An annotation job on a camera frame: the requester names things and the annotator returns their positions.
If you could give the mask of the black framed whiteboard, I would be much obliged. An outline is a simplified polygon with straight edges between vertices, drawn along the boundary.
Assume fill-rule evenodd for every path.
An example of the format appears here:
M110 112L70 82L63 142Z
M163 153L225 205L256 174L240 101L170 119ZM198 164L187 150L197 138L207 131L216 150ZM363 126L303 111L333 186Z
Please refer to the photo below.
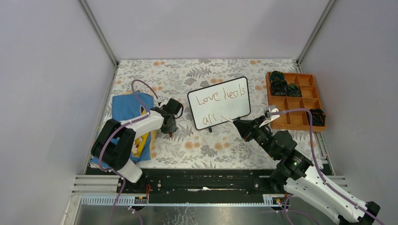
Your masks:
M197 130L228 122L221 116L237 119L251 113L248 79L244 76L192 90L187 98Z

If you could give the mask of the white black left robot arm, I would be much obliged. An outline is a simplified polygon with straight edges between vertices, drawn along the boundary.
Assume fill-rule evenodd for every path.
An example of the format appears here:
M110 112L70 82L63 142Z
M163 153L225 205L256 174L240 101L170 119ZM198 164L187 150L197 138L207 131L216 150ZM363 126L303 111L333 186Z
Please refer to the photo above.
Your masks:
M145 188L142 170L130 159L131 150L136 139L160 130L171 134L178 130L177 114L183 112L183 105L171 98L167 104L154 107L132 120L122 122L109 119L101 129L92 148L91 155L96 157L101 170L102 163L107 164L117 175L128 180L128 187L135 193Z

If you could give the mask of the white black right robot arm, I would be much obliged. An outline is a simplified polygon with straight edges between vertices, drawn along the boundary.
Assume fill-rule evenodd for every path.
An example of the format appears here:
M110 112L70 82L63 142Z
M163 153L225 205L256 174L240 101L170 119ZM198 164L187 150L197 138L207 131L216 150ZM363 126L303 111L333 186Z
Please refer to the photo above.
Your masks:
M232 123L244 141L255 141L278 161L269 180L273 192L286 191L301 198L338 225L371 225L376 221L378 204L365 202L345 191L325 176L314 161L295 149L297 143L288 131L273 134L263 122L264 116Z

